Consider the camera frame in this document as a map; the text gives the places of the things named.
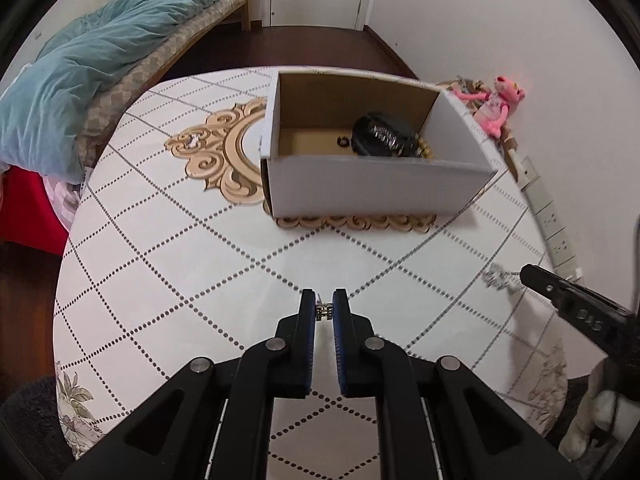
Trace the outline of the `white power strip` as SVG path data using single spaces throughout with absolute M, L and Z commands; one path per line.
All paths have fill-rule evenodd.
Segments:
M 554 272 L 564 280 L 582 284 L 584 274 L 570 244 L 566 227 L 555 208 L 553 198 L 544 185 L 544 180 L 528 156 L 521 161 L 518 185 L 528 201 L 529 208 L 533 211 Z

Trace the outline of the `patterned white tablecloth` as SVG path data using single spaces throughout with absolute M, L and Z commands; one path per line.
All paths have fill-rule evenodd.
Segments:
M 566 371 L 556 315 L 518 282 L 548 266 L 533 211 L 497 171 L 451 216 L 277 221 L 259 144 L 272 71 L 158 84 L 108 140 L 64 248 L 53 311 L 70 479 L 123 479 L 132 415 L 170 378 L 217 379 L 294 314 L 304 289 L 344 288 L 379 336 L 420 361 L 454 356 L 541 434 Z

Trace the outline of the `white cardboard box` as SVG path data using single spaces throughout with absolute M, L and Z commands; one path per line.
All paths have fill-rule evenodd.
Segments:
M 450 91 L 363 70 L 280 67 L 260 144 L 273 218 L 455 214 L 496 170 Z

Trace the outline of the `brown checkered cushion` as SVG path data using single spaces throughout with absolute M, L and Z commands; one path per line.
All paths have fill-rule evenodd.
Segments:
M 518 158 L 516 142 L 508 119 L 524 100 L 526 92 L 514 80 L 497 76 L 492 84 L 479 79 L 458 77 L 441 81 L 439 88 L 452 92 L 471 112 L 485 136 L 495 143 L 502 154 L 506 168 L 515 181 L 520 180 L 522 163 Z

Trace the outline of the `pink panther plush toy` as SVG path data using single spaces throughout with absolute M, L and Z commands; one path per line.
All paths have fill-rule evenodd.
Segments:
M 463 102 L 480 102 L 474 118 L 491 139 L 501 138 L 502 127 L 526 97 L 526 92 L 516 81 L 497 76 L 491 91 L 464 93 L 459 89 L 451 92 Z

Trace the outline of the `red bedding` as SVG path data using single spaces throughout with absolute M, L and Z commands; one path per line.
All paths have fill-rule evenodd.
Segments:
M 12 167 L 1 176 L 1 240 L 62 255 L 80 185 Z

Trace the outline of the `checkered bed mattress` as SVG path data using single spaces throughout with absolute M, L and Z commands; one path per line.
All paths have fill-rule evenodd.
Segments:
M 76 141 L 81 166 L 94 167 L 126 110 L 155 86 L 213 27 L 248 9 L 250 0 L 218 0 L 181 24 L 157 49 L 91 101 Z

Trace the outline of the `blue duvet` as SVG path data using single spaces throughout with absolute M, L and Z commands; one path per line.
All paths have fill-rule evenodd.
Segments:
M 1 167 L 77 184 L 93 98 L 218 0 L 112 0 L 53 36 L 1 96 Z

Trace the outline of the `wooden bed frame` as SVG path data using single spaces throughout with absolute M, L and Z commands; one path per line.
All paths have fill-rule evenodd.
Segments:
M 236 10 L 226 16 L 220 24 L 239 24 L 242 32 L 250 32 L 252 30 L 252 21 L 250 20 L 250 2 L 246 0 Z

